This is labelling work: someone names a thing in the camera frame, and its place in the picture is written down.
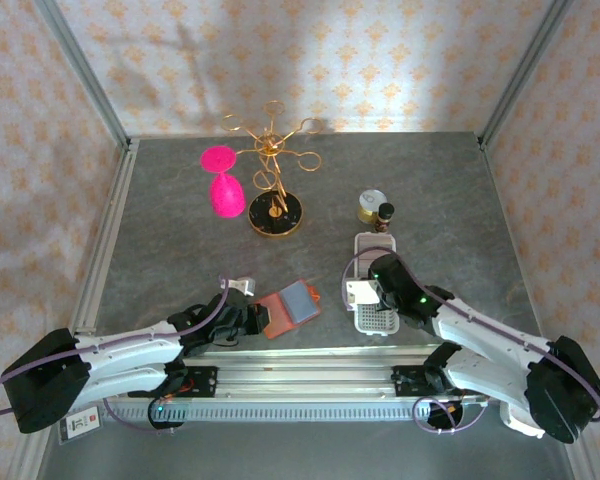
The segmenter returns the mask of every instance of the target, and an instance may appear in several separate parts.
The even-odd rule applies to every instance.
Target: tin can
[[[378,208],[387,202],[387,197],[380,190],[365,190],[360,194],[358,218],[361,222],[374,224]]]

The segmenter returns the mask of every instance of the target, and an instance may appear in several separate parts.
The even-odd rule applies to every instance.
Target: label
[[[100,412],[97,406],[68,415],[60,420],[60,441],[72,440],[99,428],[101,425]]]

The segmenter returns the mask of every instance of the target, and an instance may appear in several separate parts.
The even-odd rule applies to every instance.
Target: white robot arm
[[[254,285],[250,278],[223,282],[223,294],[208,304],[133,332],[104,337],[74,336],[66,328],[50,332],[3,373],[10,377],[4,388],[18,428],[41,430],[72,409],[113,395],[158,398],[177,392],[189,374],[184,357],[218,339],[259,334],[268,325],[267,309],[247,299]]]
[[[600,379],[580,346],[551,342],[483,315],[450,292],[418,285],[393,252],[373,261],[369,280],[346,285],[350,305],[391,309],[414,328],[445,340],[425,362],[429,386],[483,393],[502,402],[505,423],[565,442],[600,410]]]

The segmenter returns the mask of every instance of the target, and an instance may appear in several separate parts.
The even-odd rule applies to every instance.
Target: white plastic basket
[[[388,233],[359,233],[354,241],[354,251],[369,247],[387,247],[396,251],[396,240]],[[369,252],[363,257],[357,258],[353,264],[355,278],[366,278],[367,270],[371,262],[385,255],[382,251]],[[376,305],[357,305],[353,312],[353,323],[360,333],[365,335],[392,335],[400,328],[400,319],[396,312],[390,310],[376,312]]]
[[[357,305],[353,311],[353,324],[366,335],[392,335],[400,328],[398,314],[392,310],[376,312],[376,305]]]

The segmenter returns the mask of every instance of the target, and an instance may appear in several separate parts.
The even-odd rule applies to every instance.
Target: floral wallpaper
[[[116,161],[33,2],[0,1],[0,374],[69,324]],[[19,435],[0,417],[0,479]]]
[[[479,131],[550,0],[59,0],[126,131]]]
[[[600,0],[571,6],[490,153],[545,333],[600,372]]]

